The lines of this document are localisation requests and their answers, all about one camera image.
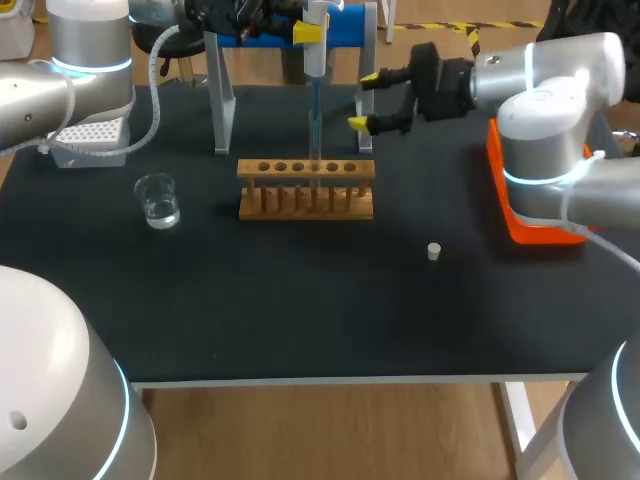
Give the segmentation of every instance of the white cable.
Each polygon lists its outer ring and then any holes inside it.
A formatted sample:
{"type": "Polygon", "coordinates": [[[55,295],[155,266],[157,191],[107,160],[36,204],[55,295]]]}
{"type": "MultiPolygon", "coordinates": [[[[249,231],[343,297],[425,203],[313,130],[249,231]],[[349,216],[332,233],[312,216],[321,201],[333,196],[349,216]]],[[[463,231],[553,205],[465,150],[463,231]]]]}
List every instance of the white cable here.
{"type": "Polygon", "coordinates": [[[44,138],[34,138],[23,142],[21,144],[15,145],[11,148],[7,148],[6,150],[0,151],[0,157],[9,155],[17,152],[26,147],[33,147],[39,145],[53,145],[58,148],[62,148],[65,150],[69,150],[75,153],[79,153],[81,155],[89,155],[92,157],[113,157],[117,155],[124,155],[127,153],[135,152],[140,148],[144,147],[148,144],[151,139],[154,137],[156,132],[158,131],[158,127],[160,126],[160,98],[158,96],[158,84],[156,79],[156,62],[158,59],[158,54],[160,53],[160,49],[162,45],[167,41],[167,39],[180,31],[180,27],[178,25],[174,25],[173,27],[168,28],[158,37],[156,43],[154,43],[153,48],[151,49],[151,54],[149,56],[149,87],[151,89],[151,105],[153,109],[153,119],[151,122],[151,126],[149,127],[149,131],[146,133],[144,137],[142,137],[138,142],[133,145],[130,145],[125,148],[120,148],[118,150],[111,151],[93,151],[93,150],[84,150],[73,145],[69,145],[67,143],[59,142],[57,140],[47,140],[44,138]]]}
{"type": "MultiPolygon", "coordinates": [[[[29,65],[33,65],[37,63],[45,63],[53,68],[56,68],[52,62],[48,60],[40,60],[40,59],[31,60],[29,62],[29,65]]],[[[47,144],[38,146],[38,151],[40,153],[47,153],[49,151],[48,144],[54,141],[56,137],[60,135],[60,132],[62,132],[62,130],[67,128],[67,125],[69,125],[69,122],[71,121],[71,116],[73,115],[73,111],[76,108],[76,90],[73,88],[73,82],[71,81],[71,78],[69,77],[69,75],[67,75],[67,72],[65,72],[63,69],[60,69],[60,73],[62,73],[62,76],[64,77],[64,81],[67,83],[66,112],[65,112],[64,118],[62,119],[62,123],[60,123],[60,126],[58,127],[58,129],[53,133],[53,135],[51,135],[48,138],[47,144]]]]}
{"type": "MultiPolygon", "coordinates": [[[[593,157],[590,160],[599,161],[604,159],[604,152],[602,150],[597,150],[593,153],[593,157]]],[[[560,203],[560,219],[562,220],[563,226],[565,230],[570,233],[575,233],[577,235],[582,235],[585,238],[588,238],[596,245],[604,248],[610,253],[613,253],[620,260],[629,265],[632,269],[634,269],[637,273],[640,273],[640,262],[633,258],[631,255],[626,253],[624,250],[614,245],[608,240],[605,240],[600,235],[596,235],[591,230],[589,230],[584,225],[579,225],[569,221],[568,212],[569,212],[569,200],[571,197],[571,193],[573,191],[573,186],[575,185],[578,178],[574,179],[569,186],[565,189],[562,194],[562,202],[560,203]]]]}

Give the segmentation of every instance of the white table leg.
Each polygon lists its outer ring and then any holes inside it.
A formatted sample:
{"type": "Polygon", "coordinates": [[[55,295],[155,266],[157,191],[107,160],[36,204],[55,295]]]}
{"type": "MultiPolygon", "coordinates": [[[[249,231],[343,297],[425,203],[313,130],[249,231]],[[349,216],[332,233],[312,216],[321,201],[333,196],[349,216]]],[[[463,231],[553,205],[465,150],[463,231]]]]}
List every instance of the white table leg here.
{"type": "Polygon", "coordinates": [[[393,42],[393,27],[396,24],[396,0],[389,1],[389,18],[387,20],[387,43],[393,42]]]}
{"type": "Polygon", "coordinates": [[[537,480],[547,473],[559,456],[558,422],[564,410],[565,396],[553,407],[547,419],[516,460],[518,480],[537,480]]]}
{"type": "Polygon", "coordinates": [[[536,434],[527,390],[523,382],[505,382],[500,384],[500,393],[509,424],[511,444],[516,458],[519,458],[536,434]]]}
{"type": "Polygon", "coordinates": [[[560,422],[570,390],[567,389],[542,427],[536,431],[524,383],[506,382],[500,384],[509,433],[516,456],[518,480],[542,478],[560,455],[560,450],[564,448],[563,445],[560,445],[560,442],[563,442],[561,435],[559,436],[560,422]]]}

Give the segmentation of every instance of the test tube rack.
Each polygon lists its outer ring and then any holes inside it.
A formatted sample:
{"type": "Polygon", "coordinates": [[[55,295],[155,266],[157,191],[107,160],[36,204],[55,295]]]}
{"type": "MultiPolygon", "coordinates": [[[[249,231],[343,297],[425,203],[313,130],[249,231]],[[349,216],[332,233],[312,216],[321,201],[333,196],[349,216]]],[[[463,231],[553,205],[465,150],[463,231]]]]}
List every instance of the test tube rack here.
{"type": "Polygon", "coordinates": [[[238,160],[238,178],[247,181],[239,216],[241,220],[370,220],[370,183],[375,176],[373,160],[238,160]],[[311,180],[329,179],[356,186],[309,186],[311,180]],[[256,180],[300,180],[300,184],[256,186],[256,180]]]}

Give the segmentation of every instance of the black tabletop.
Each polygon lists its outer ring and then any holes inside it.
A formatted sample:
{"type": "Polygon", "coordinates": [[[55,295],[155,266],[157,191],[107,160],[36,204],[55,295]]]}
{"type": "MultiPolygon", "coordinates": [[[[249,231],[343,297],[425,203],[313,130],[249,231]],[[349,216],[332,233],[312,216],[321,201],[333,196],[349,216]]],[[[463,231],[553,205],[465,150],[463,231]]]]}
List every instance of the black tabletop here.
{"type": "MultiPolygon", "coordinates": [[[[160,131],[125,167],[58,170],[27,150],[0,191],[0,264],[65,291],[131,380],[586,372],[634,330],[638,278],[619,260],[510,240],[478,113],[375,139],[373,221],[240,222],[237,159],[305,158],[309,98],[236,94],[229,156],[213,154],[208,92],[167,86],[160,131]],[[182,214],[167,232],[133,195],[158,171],[182,214]]],[[[325,95],[325,158],[367,158],[346,126],[352,94],[325,95]]],[[[383,92],[377,108],[400,100],[383,92]]],[[[130,122],[141,137],[148,90],[130,122]]],[[[640,256],[637,235],[608,237],[640,256]]]]}

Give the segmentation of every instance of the glowing blue ring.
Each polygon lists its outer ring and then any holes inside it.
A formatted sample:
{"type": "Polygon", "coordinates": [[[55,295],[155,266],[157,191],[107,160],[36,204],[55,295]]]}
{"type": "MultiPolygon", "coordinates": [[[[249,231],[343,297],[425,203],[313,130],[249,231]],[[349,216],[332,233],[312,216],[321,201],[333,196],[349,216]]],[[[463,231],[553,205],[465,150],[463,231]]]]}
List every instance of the glowing blue ring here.
{"type": "Polygon", "coordinates": [[[555,178],[545,178],[543,180],[527,180],[526,178],[514,177],[506,170],[503,170],[503,173],[507,180],[513,183],[519,183],[520,185],[550,185],[552,183],[559,183],[574,175],[574,171],[571,170],[570,172],[567,172],[564,175],[560,175],[559,177],[555,178]]]}
{"type": "Polygon", "coordinates": [[[64,68],[65,70],[71,70],[72,72],[80,72],[80,73],[108,73],[108,72],[119,72],[120,70],[124,70],[129,67],[132,63],[132,60],[129,59],[126,62],[121,63],[120,65],[112,65],[110,67],[78,67],[76,65],[69,65],[68,63],[61,62],[57,58],[52,58],[53,63],[55,63],[60,68],[64,68]]]}
{"type": "Polygon", "coordinates": [[[107,460],[104,462],[102,468],[96,473],[96,476],[93,477],[93,480],[100,480],[104,477],[105,473],[113,463],[114,458],[116,458],[116,454],[118,450],[120,450],[120,446],[122,445],[122,441],[124,440],[124,434],[127,430],[127,423],[129,423],[129,384],[127,383],[127,379],[122,373],[122,369],[118,362],[114,360],[116,367],[118,367],[118,372],[120,372],[120,378],[122,378],[122,387],[124,388],[124,418],[122,419],[122,425],[120,426],[120,433],[118,433],[118,438],[116,439],[116,443],[113,444],[113,449],[111,453],[107,457],[107,460]]]}
{"type": "Polygon", "coordinates": [[[613,359],[613,365],[611,366],[611,391],[613,392],[613,403],[616,406],[616,411],[618,412],[618,417],[620,418],[622,427],[624,428],[624,431],[627,432],[627,436],[629,437],[629,440],[631,440],[631,443],[633,443],[633,446],[636,447],[636,450],[640,453],[640,439],[638,439],[636,432],[633,431],[633,427],[627,418],[627,414],[624,413],[622,400],[620,399],[620,392],[618,390],[618,360],[620,360],[620,354],[626,344],[627,342],[624,342],[620,345],[620,348],[613,359]]]}

